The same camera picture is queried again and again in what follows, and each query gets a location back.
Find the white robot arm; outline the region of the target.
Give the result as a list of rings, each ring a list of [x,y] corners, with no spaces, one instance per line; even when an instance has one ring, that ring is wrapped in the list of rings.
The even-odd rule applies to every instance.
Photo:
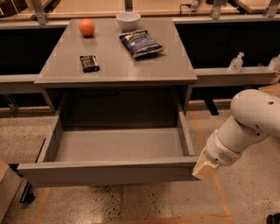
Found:
[[[234,96],[231,116],[207,139],[192,175],[205,179],[220,166],[230,166],[252,144],[267,135],[280,137],[279,98],[260,90],[248,89]]]

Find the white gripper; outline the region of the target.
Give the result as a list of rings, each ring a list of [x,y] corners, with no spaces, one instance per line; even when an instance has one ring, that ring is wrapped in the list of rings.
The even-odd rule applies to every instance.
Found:
[[[228,149],[218,138],[218,130],[215,130],[207,139],[206,148],[200,153],[192,175],[200,180],[210,178],[218,173],[219,166],[230,166],[241,155]]]

